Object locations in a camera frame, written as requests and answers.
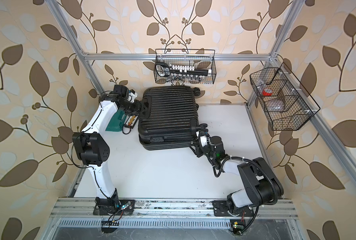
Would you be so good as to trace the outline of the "black hard-shell suitcase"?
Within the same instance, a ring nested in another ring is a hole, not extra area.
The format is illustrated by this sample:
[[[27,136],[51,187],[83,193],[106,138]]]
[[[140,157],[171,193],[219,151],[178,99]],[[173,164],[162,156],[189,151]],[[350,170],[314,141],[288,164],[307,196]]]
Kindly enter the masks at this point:
[[[142,100],[148,106],[139,120],[138,136],[149,151],[189,148],[197,138],[199,124],[196,97],[199,88],[163,86],[147,89]]]

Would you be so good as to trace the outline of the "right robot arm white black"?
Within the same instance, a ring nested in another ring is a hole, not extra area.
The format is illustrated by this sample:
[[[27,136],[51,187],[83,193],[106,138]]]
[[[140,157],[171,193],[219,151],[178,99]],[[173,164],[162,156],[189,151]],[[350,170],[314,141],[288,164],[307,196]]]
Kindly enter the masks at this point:
[[[258,208],[275,205],[284,195],[284,188],[267,161],[261,157],[253,160],[228,155],[222,138],[210,136],[207,124],[192,128],[196,134],[193,152],[197,157],[205,156],[212,166],[216,178],[229,173],[241,177],[243,188],[227,196],[226,206],[232,216],[240,215],[245,207]]]

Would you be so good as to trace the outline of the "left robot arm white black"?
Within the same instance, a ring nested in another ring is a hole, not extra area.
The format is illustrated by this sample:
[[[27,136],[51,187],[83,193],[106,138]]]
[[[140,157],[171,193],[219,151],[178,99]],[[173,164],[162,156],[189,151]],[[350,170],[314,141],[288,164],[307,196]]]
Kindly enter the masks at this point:
[[[108,169],[107,160],[110,147],[103,138],[112,117],[119,111],[132,117],[147,118],[148,100],[137,100],[137,93],[126,86],[115,85],[112,91],[101,95],[99,105],[92,120],[79,133],[72,136],[73,149],[77,158],[82,161],[92,175],[96,187],[97,206],[110,209],[112,212],[124,210],[118,199]]]

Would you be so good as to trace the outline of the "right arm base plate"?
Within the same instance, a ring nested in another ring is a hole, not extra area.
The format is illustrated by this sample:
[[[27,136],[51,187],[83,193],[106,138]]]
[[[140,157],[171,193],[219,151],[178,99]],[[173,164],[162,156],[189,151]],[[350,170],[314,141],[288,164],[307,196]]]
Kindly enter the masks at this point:
[[[214,215],[216,217],[253,217],[254,210],[248,206],[237,208],[232,201],[213,201]]]

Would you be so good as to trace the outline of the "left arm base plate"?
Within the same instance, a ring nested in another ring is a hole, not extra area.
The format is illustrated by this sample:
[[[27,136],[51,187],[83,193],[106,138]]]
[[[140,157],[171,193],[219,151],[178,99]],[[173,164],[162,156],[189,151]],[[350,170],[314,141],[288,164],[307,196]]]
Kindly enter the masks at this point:
[[[93,215],[95,216],[109,216],[132,214],[134,211],[135,200],[122,199],[122,200],[109,200],[109,199],[95,199],[95,207]]]

